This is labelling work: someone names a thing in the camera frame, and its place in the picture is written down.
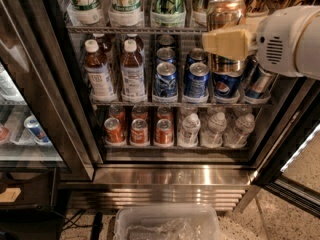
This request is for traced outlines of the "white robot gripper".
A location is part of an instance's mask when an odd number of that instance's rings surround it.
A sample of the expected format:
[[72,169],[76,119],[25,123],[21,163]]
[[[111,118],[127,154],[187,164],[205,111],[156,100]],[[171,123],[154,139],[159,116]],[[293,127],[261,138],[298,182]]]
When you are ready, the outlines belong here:
[[244,26],[205,32],[202,45],[208,53],[237,61],[257,52],[267,71],[320,78],[320,6],[277,10],[259,23],[257,34]]

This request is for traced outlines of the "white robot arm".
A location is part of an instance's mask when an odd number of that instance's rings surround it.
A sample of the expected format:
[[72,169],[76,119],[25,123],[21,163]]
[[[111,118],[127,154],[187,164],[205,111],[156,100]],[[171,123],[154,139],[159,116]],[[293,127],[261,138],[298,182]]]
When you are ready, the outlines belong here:
[[267,71],[320,79],[320,7],[294,6],[202,34],[203,49],[231,60],[255,55]]

